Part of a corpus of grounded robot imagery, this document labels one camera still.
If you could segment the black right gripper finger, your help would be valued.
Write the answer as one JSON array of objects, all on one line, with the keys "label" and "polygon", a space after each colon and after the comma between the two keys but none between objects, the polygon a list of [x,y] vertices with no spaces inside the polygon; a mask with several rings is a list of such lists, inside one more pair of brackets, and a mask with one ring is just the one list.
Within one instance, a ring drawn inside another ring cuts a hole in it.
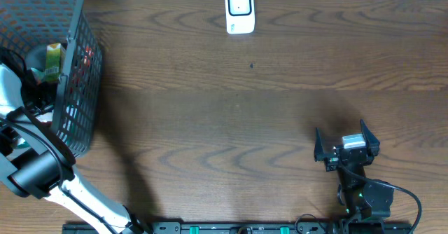
[{"label": "black right gripper finger", "polygon": [[374,134],[368,129],[363,119],[360,119],[360,128],[363,138],[366,143],[370,155],[378,156],[380,141],[374,136]]},{"label": "black right gripper finger", "polygon": [[314,160],[316,162],[319,161],[327,161],[330,155],[324,152],[323,142],[321,139],[321,134],[318,128],[315,129],[316,132],[316,141],[314,146]]}]

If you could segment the green tea carton box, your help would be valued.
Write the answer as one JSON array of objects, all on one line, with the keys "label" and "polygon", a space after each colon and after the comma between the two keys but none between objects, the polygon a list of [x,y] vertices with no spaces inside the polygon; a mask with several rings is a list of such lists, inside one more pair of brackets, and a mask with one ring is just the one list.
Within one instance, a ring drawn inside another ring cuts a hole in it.
[{"label": "green tea carton box", "polygon": [[62,43],[53,43],[46,46],[45,77],[48,83],[57,82],[62,72],[66,49]]}]

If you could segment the light blue wipes pack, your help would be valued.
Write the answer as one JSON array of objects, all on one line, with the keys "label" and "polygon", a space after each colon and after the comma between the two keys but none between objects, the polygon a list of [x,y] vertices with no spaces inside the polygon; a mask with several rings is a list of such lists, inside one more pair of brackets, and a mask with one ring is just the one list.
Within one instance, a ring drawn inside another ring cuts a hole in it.
[{"label": "light blue wipes pack", "polygon": [[47,76],[46,70],[39,70],[37,68],[31,68],[31,72],[34,76],[37,85],[48,82],[49,78]]}]

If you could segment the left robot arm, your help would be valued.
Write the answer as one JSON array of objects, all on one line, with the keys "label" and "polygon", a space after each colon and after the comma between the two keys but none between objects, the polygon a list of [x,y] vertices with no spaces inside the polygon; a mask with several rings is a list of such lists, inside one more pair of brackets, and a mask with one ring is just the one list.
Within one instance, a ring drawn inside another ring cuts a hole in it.
[{"label": "left robot arm", "polygon": [[2,48],[1,183],[20,197],[65,207],[98,233],[152,233],[149,225],[78,171],[68,146],[37,118],[52,104],[23,57]]}]

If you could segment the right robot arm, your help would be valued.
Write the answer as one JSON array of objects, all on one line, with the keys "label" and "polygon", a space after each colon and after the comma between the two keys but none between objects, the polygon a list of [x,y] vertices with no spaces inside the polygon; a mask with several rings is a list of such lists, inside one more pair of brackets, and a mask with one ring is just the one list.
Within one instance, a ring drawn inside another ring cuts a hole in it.
[{"label": "right robot arm", "polygon": [[333,227],[335,233],[384,233],[384,219],[390,217],[393,189],[379,180],[368,179],[364,167],[379,154],[380,141],[360,121],[360,133],[342,138],[342,144],[324,149],[316,130],[314,160],[322,162],[327,172],[339,177],[338,200],[346,207],[347,217]]}]

